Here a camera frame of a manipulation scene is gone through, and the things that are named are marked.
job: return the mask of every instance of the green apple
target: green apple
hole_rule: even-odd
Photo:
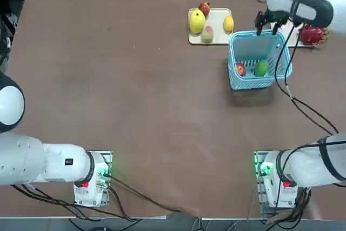
[[[258,77],[263,77],[268,70],[268,62],[267,61],[259,61],[256,63],[254,68],[254,74]]]

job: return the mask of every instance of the red apple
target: red apple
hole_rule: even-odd
[[[200,9],[200,11],[202,11],[202,13],[204,14],[205,17],[208,16],[209,11],[210,11],[210,7],[209,7],[210,3],[208,2],[202,2],[198,9]]]
[[[237,67],[237,72],[239,76],[244,77],[246,73],[244,64],[241,62],[237,62],[236,67]]]

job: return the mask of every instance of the green led light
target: green led light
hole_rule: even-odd
[[[271,167],[272,167],[272,163],[270,163],[270,162],[263,162],[262,165],[261,165],[262,174],[268,175],[270,173]]]

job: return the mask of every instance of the gray floor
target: gray floor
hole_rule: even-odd
[[[130,231],[136,230],[164,230],[164,231],[190,231],[195,218],[183,215],[183,214],[173,214],[168,217],[167,220],[143,220],[132,228],[128,229]],[[100,222],[89,222],[85,220],[73,220],[75,224],[80,226],[83,230],[89,231],[94,227],[107,227],[111,230],[120,230],[129,225],[126,220],[120,219],[105,219]],[[208,231],[226,231],[231,225],[231,221],[212,221],[209,224]],[[207,221],[203,221],[202,225],[206,227]],[[22,219],[22,220],[0,220],[0,227],[2,231],[20,231],[20,230],[34,230],[34,231],[76,231],[75,228],[67,219]],[[195,224],[194,231],[198,230],[198,224]],[[265,231],[268,226],[261,224],[259,221],[249,221],[241,220],[236,224],[237,231]],[[301,221],[301,223],[294,229],[295,231],[337,231],[345,230],[346,223],[336,222],[336,221]],[[278,227],[271,229],[273,231],[282,230]]]

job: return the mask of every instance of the dragon fruit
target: dragon fruit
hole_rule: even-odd
[[[301,34],[300,41],[304,45],[316,46],[327,40],[329,32],[327,28],[312,27],[307,24],[299,29],[299,33]]]

